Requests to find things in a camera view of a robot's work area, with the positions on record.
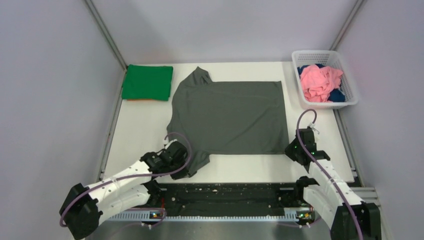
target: white laundry basket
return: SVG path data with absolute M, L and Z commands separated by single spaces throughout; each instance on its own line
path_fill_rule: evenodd
M 294 72 L 297 79 L 300 105 L 303 109 L 340 109 L 358 103 L 359 93 L 355 81 L 338 52 L 328 50 L 299 50 L 294 51 L 291 54 L 291 58 L 293 59 Z M 345 94 L 345 102 L 310 102 L 306 100 L 297 68 L 312 64 L 322 64 L 343 71 L 340 90 Z

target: pink towel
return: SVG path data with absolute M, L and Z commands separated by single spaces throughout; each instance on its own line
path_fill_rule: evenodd
M 313 64 L 305 67 L 300 75 L 300 84 L 306 100 L 315 103 L 331 102 L 328 101 L 330 92 L 340 88 L 342 75 L 342 70 L 330 66 L 319 68 Z

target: folded green cloth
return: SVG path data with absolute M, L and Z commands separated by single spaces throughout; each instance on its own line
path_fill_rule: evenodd
M 122 84 L 122 99 L 168 101 L 173 70 L 172 66 L 129 65 Z

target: gray cloth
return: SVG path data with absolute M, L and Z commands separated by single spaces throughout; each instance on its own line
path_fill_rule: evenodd
M 283 154 L 289 137 L 281 82 L 213 82 L 197 67 L 173 96 L 167 131 L 190 141 L 189 176 L 209 163 L 210 154 Z

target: wall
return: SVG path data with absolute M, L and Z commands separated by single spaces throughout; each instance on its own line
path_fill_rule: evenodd
M 94 0 L 129 64 L 290 60 L 329 49 L 356 0 Z
M 70 239 L 59 208 L 97 175 L 122 79 L 82 0 L 0 3 L 0 235 Z
M 394 239 L 423 239 L 424 2 L 368 1 L 339 51 L 362 95 L 342 116 Z

